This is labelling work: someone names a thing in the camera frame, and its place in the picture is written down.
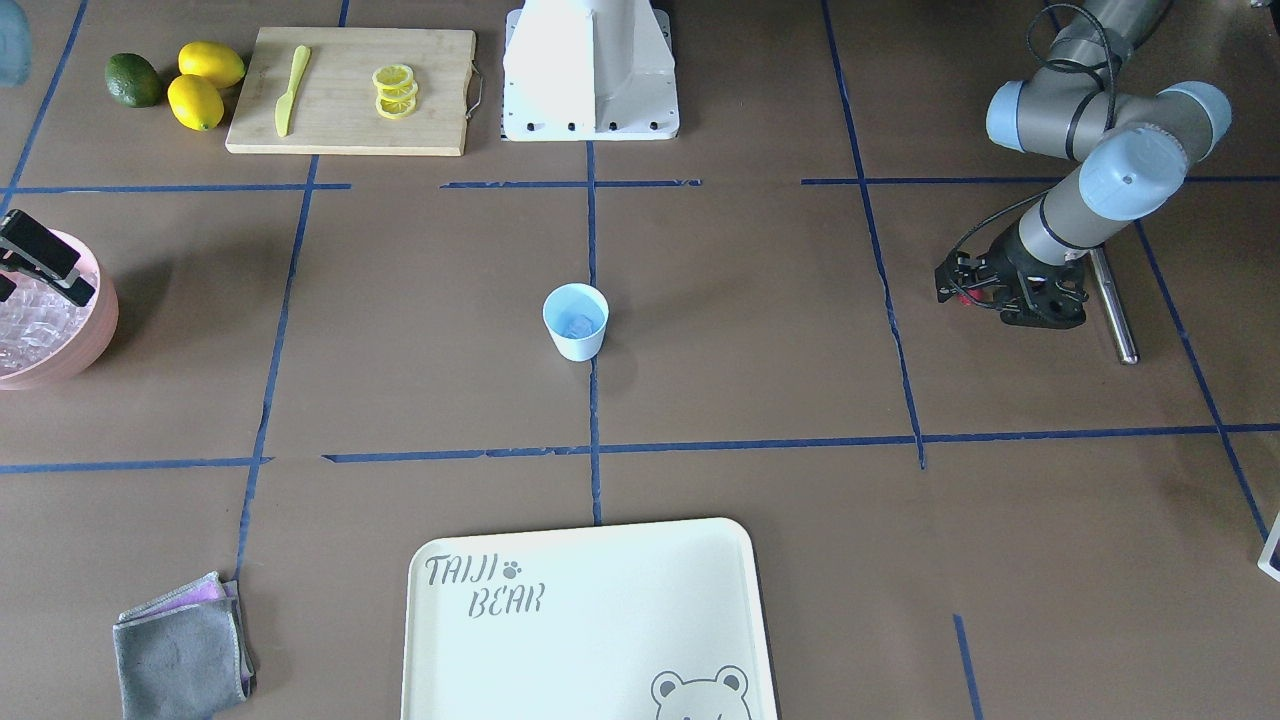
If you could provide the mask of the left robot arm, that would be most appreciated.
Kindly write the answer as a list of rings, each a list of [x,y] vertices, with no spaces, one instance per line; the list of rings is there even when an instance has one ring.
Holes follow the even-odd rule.
[[[1073,20],[1037,55],[1034,76],[992,97],[993,143],[1075,163],[956,279],[961,291],[988,290],[1004,323],[1079,327],[1084,256],[1160,209],[1230,129],[1228,96],[1206,82],[1149,96],[1119,91],[1120,70],[1164,10],[1161,1],[1071,5]]]

